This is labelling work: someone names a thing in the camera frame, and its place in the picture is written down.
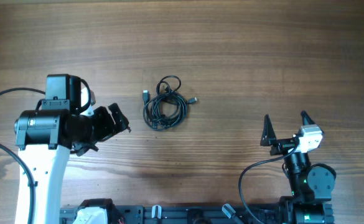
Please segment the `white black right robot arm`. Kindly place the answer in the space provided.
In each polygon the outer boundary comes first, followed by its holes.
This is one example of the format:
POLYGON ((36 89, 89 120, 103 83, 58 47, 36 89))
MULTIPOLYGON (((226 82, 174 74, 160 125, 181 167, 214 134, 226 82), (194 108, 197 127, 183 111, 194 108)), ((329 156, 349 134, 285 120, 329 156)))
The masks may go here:
POLYGON ((278 223, 334 223, 329 202, 337 173, 326 164, 311 163, 309 152, 319 148, 324 132, 305 111, 301 117, 302 126, 293 137, 278 139, 269 115, 264 116, 260 145, 269 146, 272 156, 283 156, 292 194, 279 200, 278 223))

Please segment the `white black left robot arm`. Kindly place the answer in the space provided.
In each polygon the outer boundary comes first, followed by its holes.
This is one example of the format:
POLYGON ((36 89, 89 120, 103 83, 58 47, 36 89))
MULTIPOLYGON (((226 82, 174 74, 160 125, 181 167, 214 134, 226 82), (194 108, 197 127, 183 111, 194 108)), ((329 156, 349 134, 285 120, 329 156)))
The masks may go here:
POLYGON ((96 144, 129 129, 116 103, 92 109, 86 81, 69 74, 47 76, 45 98, 16 120, 21 159, 16 223, 57 223, 62 182, 71 154, 82 156, 96 144))

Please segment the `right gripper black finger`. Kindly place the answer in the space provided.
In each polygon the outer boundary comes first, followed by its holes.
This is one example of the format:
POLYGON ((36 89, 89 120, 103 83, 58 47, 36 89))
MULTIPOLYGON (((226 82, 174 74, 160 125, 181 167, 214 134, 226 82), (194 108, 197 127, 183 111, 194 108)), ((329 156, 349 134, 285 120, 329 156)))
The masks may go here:
POLYGON ((260 140, 260 146, 272 146, 277 142, 276 135, 268 114, 264 116, 263 133, 260 140))
POLYGON ((310 118, 305 110, 301 111, 302 124, 306 125, 314 125, 315 122, 310 118))

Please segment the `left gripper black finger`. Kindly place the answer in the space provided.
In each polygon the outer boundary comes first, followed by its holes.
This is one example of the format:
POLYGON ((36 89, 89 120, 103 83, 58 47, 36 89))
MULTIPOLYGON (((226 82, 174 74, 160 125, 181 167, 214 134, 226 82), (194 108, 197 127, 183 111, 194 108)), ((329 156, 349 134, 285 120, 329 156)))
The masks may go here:
POLYGON ((131 132, 131 128, 129 127, 129 121, 127 117, 121 112, 117 103, 113 103, 109 105, 108 109, 111 111, 111 115, 114 120, 114 131, 115 133, 120 133, 127 130, 129 133, 131 132))
POLYGON ((75 142, 72 145, 71 154, 75 154, 76 156, 82 156, 89 150, 98 151, 99 149, 91 142, 75 142))

